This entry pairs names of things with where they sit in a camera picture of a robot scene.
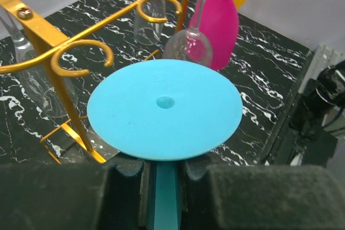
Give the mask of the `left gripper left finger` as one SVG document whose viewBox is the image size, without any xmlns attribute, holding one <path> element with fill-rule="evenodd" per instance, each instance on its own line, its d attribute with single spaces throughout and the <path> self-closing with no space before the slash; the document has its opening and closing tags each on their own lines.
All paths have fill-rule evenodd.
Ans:
<svg viewBox="0 0 345 230">
<path fill-rule="evenodd" d="M 1 166 L 1 229 L 138 229 L 143 163 Z"/>
</svg>

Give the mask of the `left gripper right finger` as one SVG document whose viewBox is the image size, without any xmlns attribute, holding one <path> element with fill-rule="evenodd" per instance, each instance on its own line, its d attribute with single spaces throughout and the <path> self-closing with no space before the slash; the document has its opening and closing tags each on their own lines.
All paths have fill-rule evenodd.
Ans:
<svg viewBox="0 0 345 230">
<path fill-rule="evenodd" d="M 184 164 L 191 229 L 344 229 L 344 189 L 315 165 Z"/>
</svg>

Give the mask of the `teal plastic wine glass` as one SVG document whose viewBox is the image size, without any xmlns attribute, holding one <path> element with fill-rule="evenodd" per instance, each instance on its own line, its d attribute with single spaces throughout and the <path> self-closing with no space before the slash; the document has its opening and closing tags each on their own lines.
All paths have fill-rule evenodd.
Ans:
<svg viewBox="0 0 345 230">
<path fill-rule="evenodd" d="M 229 79 L 175 59 L 119 69 L 95 88 L 87 104 L 88 120 L 104 142 L 151 162 L 148 229 L 180 228 L 177 163 L 222 145 L 242 114 L 242 98 Z"/>
</svg>

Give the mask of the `clear short wine glass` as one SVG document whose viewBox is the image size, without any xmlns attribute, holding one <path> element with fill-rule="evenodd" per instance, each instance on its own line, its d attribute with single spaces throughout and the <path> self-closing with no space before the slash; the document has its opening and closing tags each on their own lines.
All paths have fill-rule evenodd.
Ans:
<svg viewBox="0 0 345 230">
<path fill-rule="evenodd" d="M 197 0 L 188 28 L 178 31 L 168 40 L 162 54 L 164 59 L 186 60 L 211 68 L 212 47 L 199 30 L 204 3 L 205 0 Z"/>
</svg>

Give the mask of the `pink plastic wine glass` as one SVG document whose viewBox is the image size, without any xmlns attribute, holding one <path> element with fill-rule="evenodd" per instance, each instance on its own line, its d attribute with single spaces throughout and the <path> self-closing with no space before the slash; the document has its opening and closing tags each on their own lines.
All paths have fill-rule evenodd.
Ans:
<svg viewBox="0 0 345 230">
<path fill-rule="evenodd" d="M 205 0 L 199 30 L 212 47 L 211 69 L 218 71 L 226 67 L 239 32 L 239 17 L 233 0 Z"/>
</svg>

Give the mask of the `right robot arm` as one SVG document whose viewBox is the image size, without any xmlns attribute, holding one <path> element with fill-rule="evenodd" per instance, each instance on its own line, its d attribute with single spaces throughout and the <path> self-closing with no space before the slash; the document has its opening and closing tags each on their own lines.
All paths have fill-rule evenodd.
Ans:
<svg viewBox="0 0 345 230">
<path fill-rule="evenodd" d="M 314 140 L 322 130 L 334 124 L 344 111 L 344 61 L 331 65 L 320 72 L 310 82 L 314 84 L 306 94 L 302 94 L 290 120 L 290 127 L 301 138 Z M 321 122 L 334 107 L 337 114 L 326 124 Z"/>
</svg>

